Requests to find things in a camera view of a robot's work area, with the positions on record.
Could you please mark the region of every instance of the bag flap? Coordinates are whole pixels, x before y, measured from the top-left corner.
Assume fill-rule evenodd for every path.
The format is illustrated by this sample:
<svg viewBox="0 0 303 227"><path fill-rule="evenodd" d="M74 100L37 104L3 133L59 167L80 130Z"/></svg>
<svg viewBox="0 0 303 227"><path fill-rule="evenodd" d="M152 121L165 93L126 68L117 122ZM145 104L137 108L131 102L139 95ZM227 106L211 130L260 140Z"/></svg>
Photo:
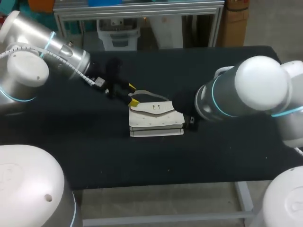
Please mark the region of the bag flap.
<svg viewBox="0 0 303 227"><path fill-rule="evenodd" d="M173 111L174 107L172 102L154 102L154 103L139 103L137 107L130 107L132 111L145 112L149 114L165 114L167 112Z"/></svg>
<svg viewBox="0 0 303 227"><path fill-rule="evenodd" d="M139 103L137 107L129 109L129 126L166 127L175 125L181 128L184 123L183 114L174 110L171 102Z"/></svg>

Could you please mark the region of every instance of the wire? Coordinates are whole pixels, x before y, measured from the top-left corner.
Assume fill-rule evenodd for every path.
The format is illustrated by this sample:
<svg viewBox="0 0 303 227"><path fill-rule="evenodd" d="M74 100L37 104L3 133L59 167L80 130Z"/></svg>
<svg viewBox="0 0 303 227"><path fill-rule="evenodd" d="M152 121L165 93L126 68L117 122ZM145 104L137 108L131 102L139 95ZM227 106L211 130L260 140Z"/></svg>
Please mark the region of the wire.
<svg viewBox="0 0 303 227"><path fill-rule="evenodd" d="M299 148L294 148L296 152L298 152L299 155L303 156L303 151L301 151Z"/></svg>
<svg viewBox="0 0 303 227"><path fill-rule="evenodd" d="M50 55L52 57L54 57L55 59L57 59L58 61L62 62L63 64L67 65L70 69L72 69L74 72L76 72L81 78L83 78L89 85L93 86L95 85L95 82L91 79L89 79L88 77L86 77L82 72L80 72L78 69L76 69L73 65L71 65L70 63L68 63L65 59L63 59L62 57L58 56L57 54L54 54L48 50L44 50L42 48L36 47L36 46L31 46L28 44L24 44L24 43L15 43L16 45L23 45L23 46L19 46L19 47L15 47L12 48L8 51L3 52L2 54L0 54L0 59L4 58L14 52L18 52L18 51L29 51L29 50L35 50L35 51L39 51L41 53L43 53L44 55Z"/></svg>

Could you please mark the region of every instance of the black tablecloth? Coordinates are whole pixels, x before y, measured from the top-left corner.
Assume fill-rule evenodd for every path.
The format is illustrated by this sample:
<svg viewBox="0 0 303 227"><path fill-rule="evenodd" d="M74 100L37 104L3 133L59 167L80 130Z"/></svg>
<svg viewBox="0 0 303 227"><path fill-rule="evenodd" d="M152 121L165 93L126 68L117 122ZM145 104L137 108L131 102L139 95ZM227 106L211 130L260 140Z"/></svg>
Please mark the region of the black tablecloth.
<svg viewBox="0 0 303 227"><path fill-rule="evenodd" d="M197 87L216 69L255 55L278 60L270 47L158 52L103 52L118 56L123 78L138 89L172 98ZM28 144L51 153L73 189L170 183L270 180L303 158L283 145L270 116L201 122L183 136L130 138L128 108L82 81L52 75L24 114L0 118L0 144Z"/></svg>

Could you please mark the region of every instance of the bag handle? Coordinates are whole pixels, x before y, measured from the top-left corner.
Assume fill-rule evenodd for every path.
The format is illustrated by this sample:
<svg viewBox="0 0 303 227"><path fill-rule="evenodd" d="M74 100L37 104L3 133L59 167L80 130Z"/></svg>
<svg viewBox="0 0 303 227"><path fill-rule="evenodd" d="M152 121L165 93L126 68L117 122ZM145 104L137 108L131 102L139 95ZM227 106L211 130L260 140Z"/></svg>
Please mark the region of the bag handle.
<svg viewBox="0 0 303 227"><path fill-rule="evenodd" d="M148 95L148 96L163 99L165 101L170 101L168 98L166 98L164 96L160 96L160 95L157 95L155 93L152 93L152 92L149 92L149 91L146 91L146 90L136 90L134 93L129 94L130 97L135 96L135 95Z"/></svg>

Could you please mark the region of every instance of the white bag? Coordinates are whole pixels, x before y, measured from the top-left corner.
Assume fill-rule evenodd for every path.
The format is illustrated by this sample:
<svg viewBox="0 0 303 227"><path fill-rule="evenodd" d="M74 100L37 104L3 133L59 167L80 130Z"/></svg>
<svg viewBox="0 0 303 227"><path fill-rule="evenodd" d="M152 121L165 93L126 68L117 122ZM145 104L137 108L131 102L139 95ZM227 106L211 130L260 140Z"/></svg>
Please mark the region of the white bag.
<svg viewBox="0 0 303 227"><path fill-rule="evenodd" d="M129 109L131 137L183 135L183 114L177 112L171 101L139 103Z"/></svg>

